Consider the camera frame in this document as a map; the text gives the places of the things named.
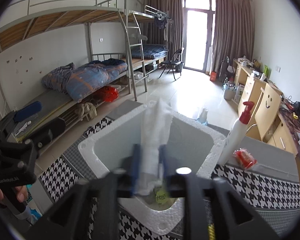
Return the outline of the person's left hand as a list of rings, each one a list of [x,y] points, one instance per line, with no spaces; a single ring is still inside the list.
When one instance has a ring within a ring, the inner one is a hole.
[[[27,187],[25,185],[24,186],[17,186],[14,189],[15,189],[15,194],[16,194],[17,200],[19,202],[22,203],[25,200],[27,200],[28,192],[27,192]],[[3,200],[3,198],[4,198],[4,194],[0,189],[0,201]]]

